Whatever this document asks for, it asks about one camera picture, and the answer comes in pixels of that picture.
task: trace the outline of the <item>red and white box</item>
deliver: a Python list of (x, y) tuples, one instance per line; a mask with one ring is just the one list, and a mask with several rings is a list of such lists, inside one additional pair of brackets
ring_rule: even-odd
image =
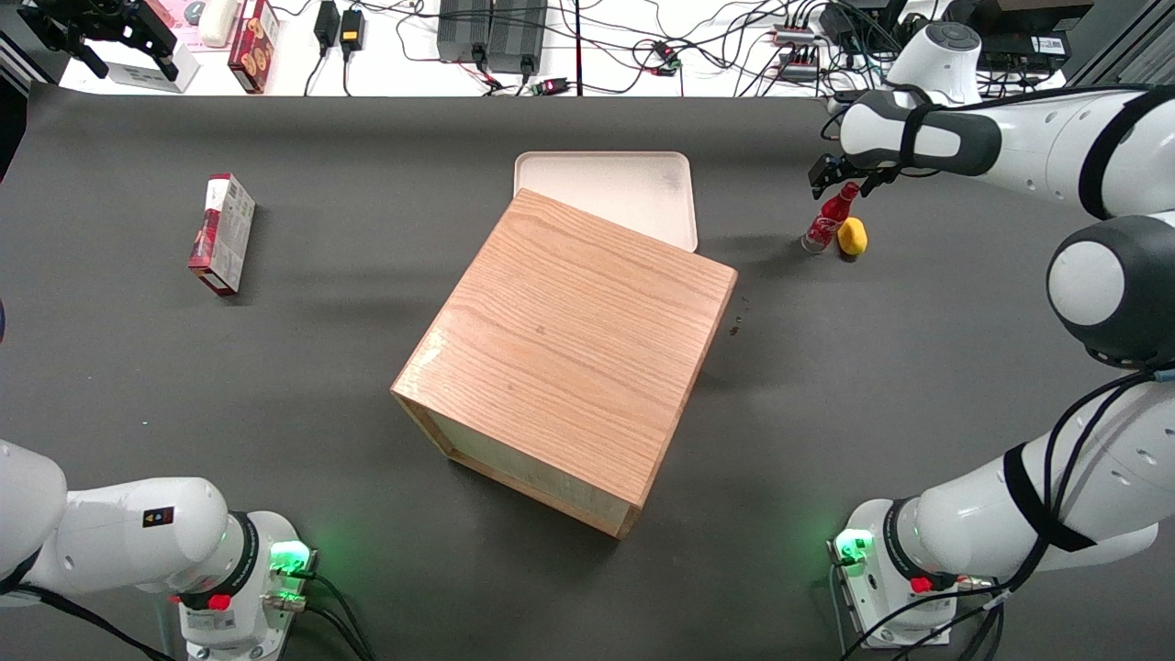
[(256, 205), (253, 196), (231, 174), (208, 177), (204, 223), (196, 232), (188, 268), (221, 296), (240, 290)]
[(277, 16), (267, 0), (246, 0), (241, 5), (241, 20), (236, 23), (228, 68), (249, 94), (262, 94), (274, 66), (277, 46)]

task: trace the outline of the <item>power adapter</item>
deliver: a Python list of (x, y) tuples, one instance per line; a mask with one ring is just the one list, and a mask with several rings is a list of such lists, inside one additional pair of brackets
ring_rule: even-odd
[(552, 77), (537, 85), (530, 86), (530, 93), (535, 96), (555, 96), (571, 89), (571, 83), (565, 77)]
[(342, 36), (338, 43), (343, 47), (343, 61), (351, 58), (351, 53), (363, 49), (363, 33), (367, 28), (367, 18), (362, 9), (347, 9), (343, 13)]
[(334, 0), (318, 5), (318, 18), (314, 21), (314, 36), (318, 40), (318, 54), (325, 55), (338, 38), (338, 7)]

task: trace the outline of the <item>white table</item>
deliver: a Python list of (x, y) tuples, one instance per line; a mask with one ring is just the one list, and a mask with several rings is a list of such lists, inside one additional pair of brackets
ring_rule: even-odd
[[(303, 6), (304, 0), (273, 0), (274, 7), (283, 7), (293, 12)], [(625, 62), (636, 66), (632, 54), (627, 47), (643, 39), (643, 34), (634, 34), (624, 29), (606, 27), (593, 21), (622, 25), (638, 31), (662, 33), (657, 26), (657, 6), (649, 0), (582, 0), (582, 34), (583, 43), (583, 67), (586, 83), (600, 88), (625, 89), (637, 79), (637, 72), (622, 66)], [(436, 14), (439, 0), (422, 0), (421, 13)], [(564, 14), (558, 11), (562, 6), (568, 9)], [(664, 32), (670, 35), (683, 35), (692, 29), (699, 21), (704, 21), (718, 12), (727, 0), (662, 0), (660, 25)], [(318, 45), (315, 41), (311, 29), (317, 14), (317, 0), (309, 0), (304, 12), (297, 16), (290, 16), (277, 12), (282, 21), (281, 34), (277, 39), (277, 47), (274, 55), (274, 65), (270, 70), (267, 95), (302, 95), (307, 76), (318, 61)], [(718, 18), (709, 25), (701, 26), (690, 35), (694, 42), (700, 42), (721, 35), (731, 27), (740, 14), (754, 8), (759, 2), (740, 2), (731, 5), (721, 12)], [(759, 20), (745, 31), (744, 45), (738, 53), (737, 61), (751, 72), (759, 72), (772, 59), (777, 48), (771, 45), (768, 31), (772, 23), (783, 20), (784, 7), (792, 12), (803, 11), (805, 6), (813, 7), (818, 2), (812, 0), (772, 0), (764, 9), (777, 8), (779, 16), (767, 16)], [(939, 11), (945, 9), (947, 1), (934, 2), (933, 0), (911, 0), (906, 12), (921, 13), (928, 15), (934, 6)], [(340, 11), (345, 11), (348, 2), (338, 1)], [(576, 41), (573, 0), (550, 0), (551, 9), (548, 12), (548, 27), (544, 39), (544, 54), (542, 69), (537, 80), (546, 77), (565, 76), (576, 79)], [(364, 9), (367, 16), (367, 35), (364, 49), (351, 56), (348, 70), (348, 88), (355, 96), (477, 96), (486, 92), (486, 86), (476, 80), (458, 65), (443, 62), (417, 62), (404, 56), (415, 59), (435, 59), (436, 50), (436, 19), (405, 18), (403, 12), (410, 11), (410, 4), (397, 7), (395, 11), (372, 12)], [(812, 14), (814, 19), (819, 9)], [(396, 33), (397, 23), (401, 23), (400, 32), (403, 35), (403, 49), (401, 38)], [(732, 34), (728, 42), (726, 59), (736, 60), (736, 42), (738, 34)], [(607, 50), (589, 43), (591, 41), (609, 42), (624, 48), (609, 47)], [(119, 43), (92, 42), (92, 47), (99, 56), (108, 61), (118, 61), (128, 65), (152, 66), (147, 55), (127, 48)], [(711, 41), (705, 45), (711, 52), (718, 53), (720, 42)], [(821, 62), (830, 61), (833, 55), (828, 47), (822, 47)], [(201, 63), (186, 94), (188, 95), (239, 95), (244, 94), (240, 83), (229, 72), (227, 61), (228, 53), (197, 53), (196, 60)], [(652, 74), (642, 74), (636, 85), (632, 86), (629, 95), (634, 96), (677, 96), (683, 93), (687, 96), (732, 96), (738, 87), (741, 90), (753, 76), (741, 75), (737, 69), (721, 70), (707, 62), (696, 49), (689, 49), (682, 54), (683, 72), (680, 77), (660, 77)], [(518, 75), (496, 75), (503, 85), (516, 86), (521, 82)], [(860, 75), (850, 73), (837, 73), (831, 77), (831, 82), (837, 88), (865, 88), (868, 82)], [(85, 65), (72, 61), (61, 79), (61, 86), (82, 92), (99, 94), (166, 94), (166, 92), (154, 92), (125, 85), (118, 85), (110, 80), (98, 79)], [(747, 95), (753, 95), (754, 88)], [(314, 96), (342, 96), (343, 95), (343, 60), (340, 48), (333, 48), (320, 72), (315, 75), (311, 86)], [(588, 89), (585, 95), (602, 95), (604, 93)], [(564, 96), (575, 95), (569, 92)], [(815, 96), (817, 90), (812, 85), (790, 85), (783, 81), (776, 82), (766, 95), (770, 96)]]

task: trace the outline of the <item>wood grain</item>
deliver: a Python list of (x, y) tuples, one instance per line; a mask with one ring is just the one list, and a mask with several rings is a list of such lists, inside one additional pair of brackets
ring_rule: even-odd
[[(549, 467), (639, 511), (736, 278), (730, 267), (522, 190), (391, 390), (450, 457), (559, 498), (551, 485), (565, 479), (519, 474)], [(422, 421), (424, 410), (535, 465), (494, 466), (508, 460), (481, 440), (481, 457), (455, 448), (457, 427)], [(580, 500), (573, 508), (610, 503)], [(596, 512), (607, 527), (616, 513)], [(634, 517), (626, 512), (612, 534)]]

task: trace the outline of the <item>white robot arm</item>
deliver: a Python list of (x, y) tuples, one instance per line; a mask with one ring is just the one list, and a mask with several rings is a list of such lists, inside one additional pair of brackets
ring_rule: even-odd
[[(1175, 377), (1175, 92), (1062, 88), (980, 102), (979, 50), (958, 23), (920, 32), (891, 88), (845, 112), (845, 154), (817, 163), (813, 191), (865, 177), (867, 195), (902, 168), (934, 168), (1086, 209), (1103, 222), (1058, 248), (1049, 301), (1094, 359), (1140, 377), (1070, 411), (1055, 440), (853, 512), (831, 548), (865, 647), (945, 645), (960, 576), (1002, 585), (1042, 544), (1038, 569), (1119, 560), (1149, 547), (1175, 514), (1175, 384), (1163, 383)], [(1070, 456), (1053, 517), (1045, 505)]]
[(274, 598), (303, 581), (275, 568), (309, 564), (289, 521), (230, 512), (206, 480), (68, 492), (52, 460), (0, 441), (0, 606), (137, 586), (170, 593), (192, 657), (276, 659), (291, 614)]

